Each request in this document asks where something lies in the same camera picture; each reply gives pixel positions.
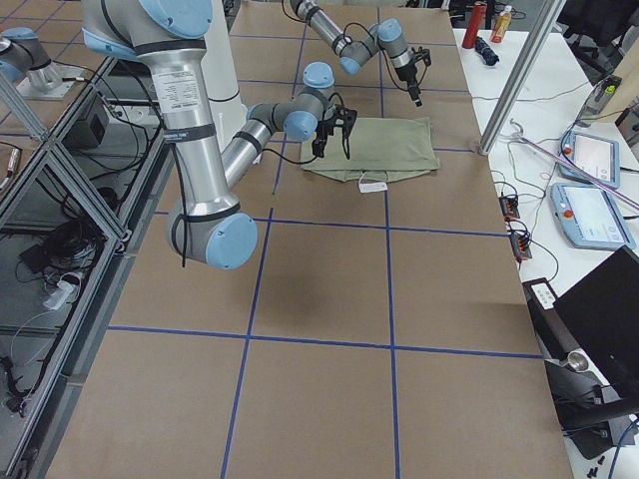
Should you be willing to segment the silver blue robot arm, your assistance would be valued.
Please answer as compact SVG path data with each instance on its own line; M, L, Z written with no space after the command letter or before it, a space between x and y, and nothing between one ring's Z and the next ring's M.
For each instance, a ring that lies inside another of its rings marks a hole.
M416 107L422 106L420 84L431 65L427 48L409 47L403 28L395 18L364 27L349 22L339 27L316 1L289 1L298 22L309 25L338 57L341 68L348 75L357 74L377 55L384 59L393 85L406 92Z
M212 2L84 1L81 6L89 49L150 70L182 192L171 211L169 244L182 258L214 268L242 266L259 233L232 188L273 134L284 132L303 142L335 117L330 65L308 64L305 87L293 100L253 106L222 148L202 69L205 36L214 20Z

